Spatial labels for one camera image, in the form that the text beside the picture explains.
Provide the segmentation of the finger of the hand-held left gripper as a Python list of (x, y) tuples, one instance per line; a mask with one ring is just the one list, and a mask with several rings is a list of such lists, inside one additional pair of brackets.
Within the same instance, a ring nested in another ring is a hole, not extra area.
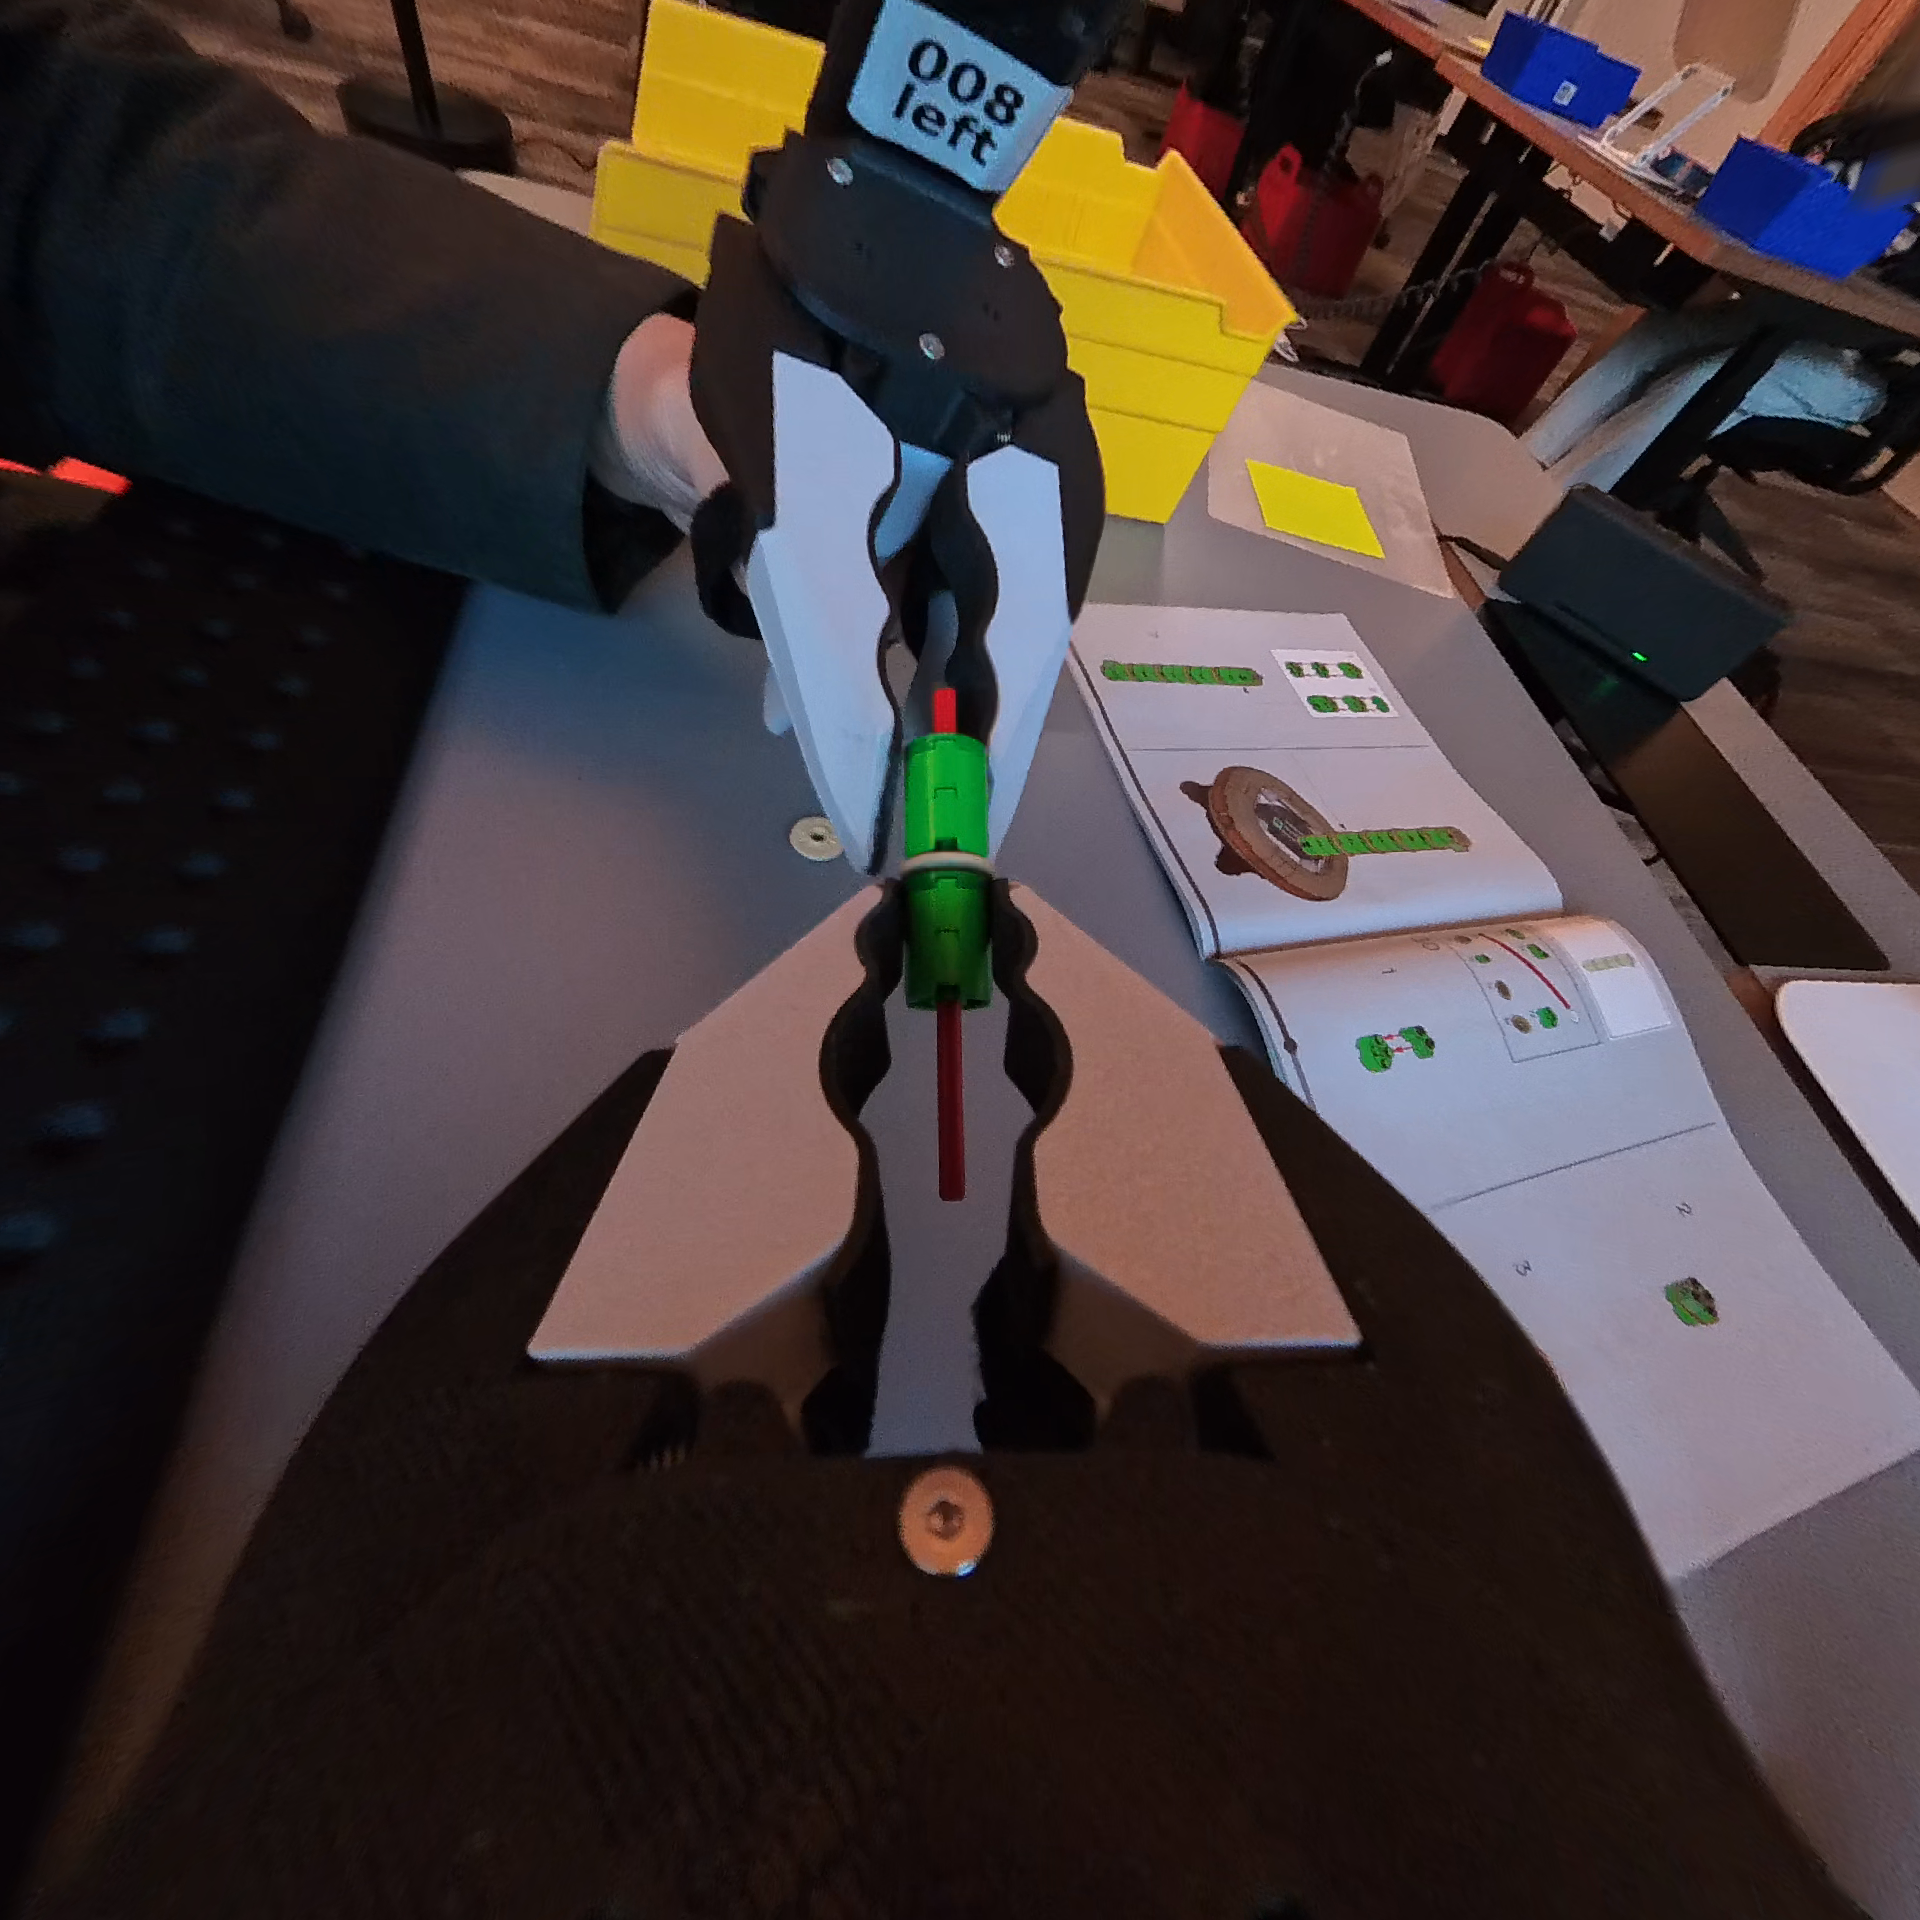
[(921, 530), (953, 459), (900, 443), (828, 365), (776, 352), (773, 396), (775, 520), (746, 561), (749, 600), (817, 798), (846, 859), (870, 872), (900, 747), (883, 565)]
[(1040, 745), (1068, 654), (1061, 472), (1022, 448), (957, 467), (925, 520), (932, 561), (916, 668), (916, 729), (939, 681), (989, 750), (989, 837), (1002, 841)]

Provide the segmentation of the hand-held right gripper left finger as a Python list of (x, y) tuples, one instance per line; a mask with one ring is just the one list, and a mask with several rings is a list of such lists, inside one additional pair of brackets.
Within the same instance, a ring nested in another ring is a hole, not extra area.
[(682, 1031), (529, 1355), (766, 1388), (870, 1444), (892, 1260), (863, 1111), (892, 1068), (900, 890), (866, 885)]

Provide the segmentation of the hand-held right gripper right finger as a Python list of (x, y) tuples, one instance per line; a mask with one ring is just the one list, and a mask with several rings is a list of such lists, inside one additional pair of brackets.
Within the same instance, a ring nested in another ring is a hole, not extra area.
[(1082, 1448), (1141, 1379), (1357, 1349), (1249, 1058), (1020, 881), (995, 891), (993, 968), (1030, 1119), (980, 1289), (980, 1444)]

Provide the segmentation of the green round brick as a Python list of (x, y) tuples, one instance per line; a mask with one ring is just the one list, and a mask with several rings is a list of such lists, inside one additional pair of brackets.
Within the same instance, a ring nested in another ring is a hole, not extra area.
[(916, 1011), (995, 1000), (995, 879), (973, 874), (902, 878), (904, 1000)]
[(926, 732), (904, 747), (902, 870), (991, 862), (991, 755), (968, 732)]

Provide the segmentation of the red axle rod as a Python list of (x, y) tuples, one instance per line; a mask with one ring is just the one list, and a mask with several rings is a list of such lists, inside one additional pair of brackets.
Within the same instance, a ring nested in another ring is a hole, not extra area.
[[(941, 685), (932, 696), (932, 732), (958, 732), (957, 692)], [(966, 1198), (966, 1116), (965, 1116), (965, 1011), (953, 1003), (934, 1010), (939, 1196), (944, 1202)]]

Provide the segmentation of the grey desk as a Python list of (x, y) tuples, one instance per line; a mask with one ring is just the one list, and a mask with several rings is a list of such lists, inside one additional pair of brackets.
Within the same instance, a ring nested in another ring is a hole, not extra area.
[[(1403, 430), (1442, 528), (1509, 553), (1551, 489), (1513, 435), (1299, 371), (1273, 384)], [(1165, 528), (1116, 521), (1096, 593), (1347, 612), (1432, 736), (1576, 909), (1656, 953), (1700, 1064), (1782, 1209), (1884, 1348), (1917, 1370), (1917, 1257), (1820, 1109), (1456, 597), (1230, 533), (1197, 485)], [(1698, 729), (1846, 903), (1917, 971), (1898, 865), (1728, 685)], [(117, 1627), (42, 1886), (126, 1802), (297, 1444), (431, 1260), (595, 1096), (853, 891), (788, 831), (800, 755), (762, 729), (761, 665), (717, 632), (685, 556), (622, 618), (481, 589), (462, 618), (394, 827), (199, 1373)], [(1230, 1044), (1256, 1034), (1207, 970), (1079, 693), (1035, 758), (1007, 868)], [(975, 1448), (973, 1300), (1004, 1236), (1024, 1101), (1004, 1011), (968, 1036), (971, 1200), (932, 1196), (932, 1041), (894, 1015), (887, 1127), (894, 1284), (883, 1453)], [(1770, 1781), (1876, 1915), (1917, 1915), (1917, 1462), (1749, 1542), (1679, 1589), (1695, 1644)]]

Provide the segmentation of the open instruction booklet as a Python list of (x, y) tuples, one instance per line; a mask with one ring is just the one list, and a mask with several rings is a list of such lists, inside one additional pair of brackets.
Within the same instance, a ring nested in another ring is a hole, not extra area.
[(1070, 672), (1275, 1071), (1542, 1349), (1668, 1574), (1917, 1451), (1668, 983), (1338, 613), (1091, 603)]

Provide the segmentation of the black lamp base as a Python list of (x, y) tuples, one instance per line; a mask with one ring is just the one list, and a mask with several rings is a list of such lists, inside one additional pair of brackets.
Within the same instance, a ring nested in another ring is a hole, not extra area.
[(516, 138), (511, 118), (466, 88), (434, 80), (418, 2), (391, 2), (391, 9), (405, 82), (371, 73), (338, 80), (347, 130), (450, 171), (512, 177)]

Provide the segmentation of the black adapter box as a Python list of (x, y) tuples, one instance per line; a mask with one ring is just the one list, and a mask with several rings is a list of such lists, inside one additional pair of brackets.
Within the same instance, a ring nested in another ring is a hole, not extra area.
[(1676, 702), (1749, 665), (1792, 615), (1749, 571), (1587, 484), (1563, 494), (1498, 585)]

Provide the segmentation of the black studded mat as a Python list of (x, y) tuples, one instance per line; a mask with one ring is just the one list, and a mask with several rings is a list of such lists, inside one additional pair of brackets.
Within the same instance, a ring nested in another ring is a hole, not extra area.
[(4, 1898), (466, 597), (168, 485), (4, 474)]

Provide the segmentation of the blue storage bin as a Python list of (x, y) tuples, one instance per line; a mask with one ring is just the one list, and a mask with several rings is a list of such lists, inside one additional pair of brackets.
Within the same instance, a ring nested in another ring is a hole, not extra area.
[(1848, 185), (1822, 164), (1740, 136), (1695, 204), (1696, 216), (1753, 252), (1815, 275), (1873, 266), (1909, 227), (1917, 192)]
[(1597, 42), (1524, 12), (1507, 12), (1481, 73), (1509, 98), (1589, 132), (1630, 102), (1642, 70)]

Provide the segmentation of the wooden background table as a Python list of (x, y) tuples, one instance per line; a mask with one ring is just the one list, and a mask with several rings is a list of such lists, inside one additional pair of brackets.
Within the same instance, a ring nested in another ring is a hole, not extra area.
[(1909, 293), (1867, 271), (1828, 277), (1746, 247), (1610, 164), (1571, 121), (1504, 93), (1426, 22), (1388, 3), (1352, 9), (1413, 46), (1464, 102), (1442, 140), (1461, 180), (1410, 270), (1408, 312), (1372, 338), (1362, 359), (1369, 375), (1404, 387), (1423, 382), (1437, 339), (1467, 300), (1449, 281), (1477, 275), (1521, 226), (1544, 233), (1626, 306), (1682, 309), (1740, 291), (1765, 317), (1782, 312), (1819, 338), (1917, 338), (1919, 306)]

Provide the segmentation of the office chair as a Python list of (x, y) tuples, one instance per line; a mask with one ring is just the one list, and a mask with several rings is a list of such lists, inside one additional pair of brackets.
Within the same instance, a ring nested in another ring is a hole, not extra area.
[[(1620, 324), (1523, 433), (1561, 487), (1618, 494), (1624, 476), (1708, 385), (1744, 334), (1734, 300), (1698, 312), (1646, 309)], [(1917, 345), (1850, 347), (1792, 342), (1710, 431), (1705, 450), (1646, 508), (1700, 539), (1723, 469), (1753, 479), (1785, 472), (1862, 491), (1876, 438), (1917, 426)]]

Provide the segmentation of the clear acrylic stand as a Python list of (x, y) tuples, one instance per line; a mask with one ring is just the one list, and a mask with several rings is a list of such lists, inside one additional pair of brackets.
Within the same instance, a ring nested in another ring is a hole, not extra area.
[(1584, 136), (1583, 146), (1622, 174), (1650, 177), (1679, 140), (1726, 102), (1734, 83), (1734, 76), (1712, 62), (1690, 59), (1599, 132)]

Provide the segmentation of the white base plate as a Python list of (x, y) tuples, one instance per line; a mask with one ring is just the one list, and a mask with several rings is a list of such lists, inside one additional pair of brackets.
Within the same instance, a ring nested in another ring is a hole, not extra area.
[(1910, 1218), (1919, 1218), (1919, 983), (1790, 978), (1782, 1034)]

